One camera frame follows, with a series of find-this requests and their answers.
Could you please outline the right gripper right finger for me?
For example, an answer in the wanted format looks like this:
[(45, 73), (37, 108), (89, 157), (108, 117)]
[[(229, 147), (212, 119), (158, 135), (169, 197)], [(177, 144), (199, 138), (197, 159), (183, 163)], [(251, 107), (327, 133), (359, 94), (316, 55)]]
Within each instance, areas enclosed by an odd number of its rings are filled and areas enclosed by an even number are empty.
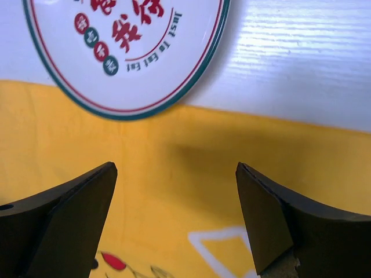
[(312, 200), (244, 163), (236, 180), (259, 276), (370, 276), (368, 215)]

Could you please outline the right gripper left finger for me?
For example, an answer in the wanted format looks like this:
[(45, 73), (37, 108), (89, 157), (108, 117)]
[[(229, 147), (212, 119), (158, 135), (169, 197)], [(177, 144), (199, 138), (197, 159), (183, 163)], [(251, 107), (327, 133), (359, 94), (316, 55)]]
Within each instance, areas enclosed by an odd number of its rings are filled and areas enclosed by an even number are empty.
[(89, 277), (116, 181), (107, 162), (1, 205), (1, 277)]

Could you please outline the round patterned plate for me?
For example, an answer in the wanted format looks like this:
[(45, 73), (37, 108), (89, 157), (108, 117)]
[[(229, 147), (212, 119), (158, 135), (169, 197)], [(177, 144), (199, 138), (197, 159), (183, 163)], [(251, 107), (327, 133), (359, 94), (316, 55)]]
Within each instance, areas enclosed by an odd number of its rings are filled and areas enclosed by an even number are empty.
[(211, 62), (229, 1), (24, 1), (28, 29), (55, 84), (113, 120), (171, 107)]

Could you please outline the yellow Pikachu cloth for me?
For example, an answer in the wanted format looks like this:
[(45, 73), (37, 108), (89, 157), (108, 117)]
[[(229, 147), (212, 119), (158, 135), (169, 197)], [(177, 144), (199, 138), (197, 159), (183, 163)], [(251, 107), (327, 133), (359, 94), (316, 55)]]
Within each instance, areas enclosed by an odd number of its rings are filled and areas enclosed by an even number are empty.
[(92, 277), (255, 277), (239, 162), (319, 202), (370, 213), (370, 135), (178, 105), (116, 122), (58, 88), (1, 82), (1, 203), (107, 161), (118, 179)]

